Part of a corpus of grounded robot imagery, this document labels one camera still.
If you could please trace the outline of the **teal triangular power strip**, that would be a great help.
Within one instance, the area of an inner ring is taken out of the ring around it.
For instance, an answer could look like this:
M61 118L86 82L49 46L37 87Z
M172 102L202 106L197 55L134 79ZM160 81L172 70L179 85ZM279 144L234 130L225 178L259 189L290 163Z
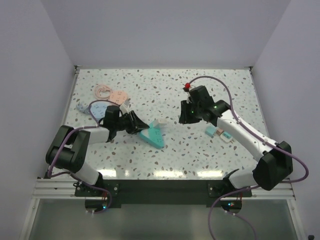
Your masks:
M155 127L153 122L149 124L148 129L139 133L139 137L156 149L162 149L165 146L162 131L159 127Z

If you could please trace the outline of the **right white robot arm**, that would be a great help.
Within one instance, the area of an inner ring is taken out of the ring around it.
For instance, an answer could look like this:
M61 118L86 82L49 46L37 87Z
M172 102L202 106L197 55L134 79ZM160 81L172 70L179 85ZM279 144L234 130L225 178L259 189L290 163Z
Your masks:
M204 120L230 134L257 162L254 167L233 170L223 178L222 189L227 196L233 197L241 188L255 185L270 191L292 173L292 158L284 153L292 151L288 143L276 143L253 127L249 128L253 132L250 134L240 125L243 120L233 115L228 103L214 101L203 85L193 89L189 86L187 84L183 89L188 97L181 101L179 123L195 124Z

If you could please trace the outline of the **blue round power strip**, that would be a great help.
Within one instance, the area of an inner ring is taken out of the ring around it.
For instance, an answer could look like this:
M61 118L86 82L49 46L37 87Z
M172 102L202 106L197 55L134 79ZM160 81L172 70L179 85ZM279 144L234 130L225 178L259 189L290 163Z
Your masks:
M97 120L100 120L105 116L105 112L108 106L108 102L97 101L91 105L90 111Z

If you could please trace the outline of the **pink round power strip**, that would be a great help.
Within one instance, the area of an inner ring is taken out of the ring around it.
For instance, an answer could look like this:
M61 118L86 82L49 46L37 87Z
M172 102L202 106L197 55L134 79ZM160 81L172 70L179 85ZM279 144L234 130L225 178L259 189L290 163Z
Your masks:
M128 94L122 90L115 90L109 96L109 101L122 105L128 99Z

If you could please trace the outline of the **light green plug adapter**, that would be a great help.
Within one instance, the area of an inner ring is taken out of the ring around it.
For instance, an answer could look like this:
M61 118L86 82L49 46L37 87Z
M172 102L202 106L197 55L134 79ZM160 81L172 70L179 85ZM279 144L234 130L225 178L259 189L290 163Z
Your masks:
M220 135L220 138L225 142L230 142L233 139L233 137L228 132L225 132L225 131Z

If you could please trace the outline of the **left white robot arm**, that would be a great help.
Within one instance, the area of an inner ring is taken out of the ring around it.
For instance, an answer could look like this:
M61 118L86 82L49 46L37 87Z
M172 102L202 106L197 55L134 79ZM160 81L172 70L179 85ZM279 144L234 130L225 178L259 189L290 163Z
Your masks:
M88 146L111 142L117 132L126 131L134 135L148 128L133 110L127 112L116 105L106 108L104 118L97 125L78 128L62 125L45 156L49 165L47 177L59 175L53 174L53 168L65 170L67 174L86 184L88 193L99 196L104 190L103 175L86 162Z

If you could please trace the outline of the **brownish pink plug adapter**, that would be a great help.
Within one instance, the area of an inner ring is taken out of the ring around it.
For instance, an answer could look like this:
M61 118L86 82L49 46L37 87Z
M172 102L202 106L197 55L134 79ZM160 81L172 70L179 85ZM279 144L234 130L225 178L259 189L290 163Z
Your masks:
M220 136L223 132L224 130L222 130L221 128L217 128L215 134Z

